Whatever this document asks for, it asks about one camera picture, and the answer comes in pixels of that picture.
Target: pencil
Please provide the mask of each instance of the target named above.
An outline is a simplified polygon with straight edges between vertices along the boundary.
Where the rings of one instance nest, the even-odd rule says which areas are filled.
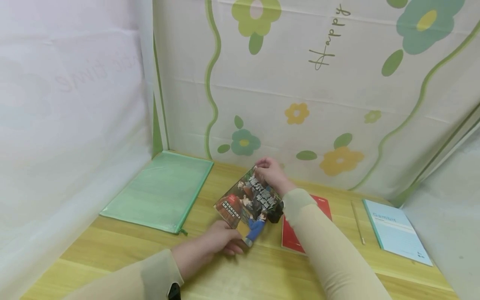
[[[352,203],[352,209],[353,209],[353,215],[355,216],[355,222],[357,222],[357,228],[359,229],[359,234],[360,234],[360,239],[361,239],[361,243],[363,245],[365,245],[365,239],[363,238],[362,234],[361,234],[361,230],[360,230],[360,222],[359,222],[359,217],[357,215],[357,210],[355,209],[355,205],[353,204],[353,200],[350,201]]]

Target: red notebook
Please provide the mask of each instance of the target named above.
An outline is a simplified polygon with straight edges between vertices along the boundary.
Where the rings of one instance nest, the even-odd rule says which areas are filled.
[[[328,205],[328,200],[322,197],[312,196],[312,198],[317,202],[318,207],[323,211],[323,213],[332,220],[332,213],[330,212],[330,206]],[[299,240],[295,236],[292,227],[288,224],[283,217],[283,229],[282,229],[282,247],[297,251],[305,254],[305,251],[300,245]]]

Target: green flower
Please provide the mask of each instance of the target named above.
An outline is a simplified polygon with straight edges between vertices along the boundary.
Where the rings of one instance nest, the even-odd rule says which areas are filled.
[[[375,123],[382,117],[382,112],[379,110],[371,110],[365,116],[365,124]]]
[[[396,23],[403,49],[420,54],[449,35],[465,0],[411,0]]]
[[[237,0],[232,6],[232,16],[239,22],[242,36],[251,36],[254,33],[265,36],[270,31],[272,22],[280,18],[280,3],[278,0],[260,0],[257,2],[262,4],[262,8],[257,9],[252,6],[253,2],[254,0]]]
[[[260,148],[260,140],[253,136],[250,131],[240,129],[232,134],[232,151],[236,155],[250,156]]]

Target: light blue notebook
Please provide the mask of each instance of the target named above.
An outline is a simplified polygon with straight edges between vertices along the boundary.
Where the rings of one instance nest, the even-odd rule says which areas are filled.
[[[363,199],[380,248],[433,266],[403,210]]]

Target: floral wall sticker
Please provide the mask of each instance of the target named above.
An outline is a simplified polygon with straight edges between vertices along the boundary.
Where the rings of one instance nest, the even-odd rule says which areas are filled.
[[[236,155],[251,156],[260,148],[260,139],[243,128],[243,120],[239,116],[235,116],[234,123],[238,130],[232,134],[232,143],[220,145],[217,151],[222,154],[231,149]]]
[[[382,75],[392,75],[400,66],[404,52],[416,55],[425,52],[436,42],[452,33],[453,17],[465,0],[387,0],[394,8],[404,8],[396,30],[403,37],[402,49],[392,53],[384,62]]]
[[[248,49],[255,55],[260,52],[264,36],[273,22],[280,18],[282,9],[278,0],[237,0],[232,6],[232,16],[239,22],[239,32],[250,37]]]
[[[333,143],[333,151],[325,153],[320,168],[327,176],[337,176],[342,172],[348,172],[356,169],[357,164],[364,158],[362,152],[351,151],[348,145],[353,139],[349,132],[337,137]],[[304,150],[297,154],[300,160],[315,160],[317,154],[314,151]]]
[[[292,103],[288,109],[285,110],[285,116],[287,117],[287,123],[302,124],[305,119],[310,115],[308,106],[306,103]]]
[[[382,112],[379,110],[371,110],[363,117],[365,118],[365,124],[375,123],[382,117]]]

